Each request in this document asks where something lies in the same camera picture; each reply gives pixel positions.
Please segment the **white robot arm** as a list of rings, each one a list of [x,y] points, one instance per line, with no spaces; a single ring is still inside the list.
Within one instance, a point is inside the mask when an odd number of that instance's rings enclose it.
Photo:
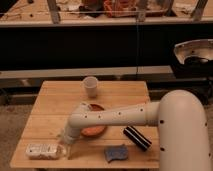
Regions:
[[[61,141],[71,145],[81,130],[93,126],[149,125],[158,128],[159,171],[212,171],[207,119],[200,100],[185,90],[158,102],[92,111],[82,102],[70,113]]]

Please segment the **silver robot base dome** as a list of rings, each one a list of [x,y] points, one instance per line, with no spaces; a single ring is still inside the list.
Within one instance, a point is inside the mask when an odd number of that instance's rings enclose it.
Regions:
[[[213,60],[213,39],[197,39],[178,43],[174,46],[174,55],[182,65],[191,57],[198,57],[202,62]]]

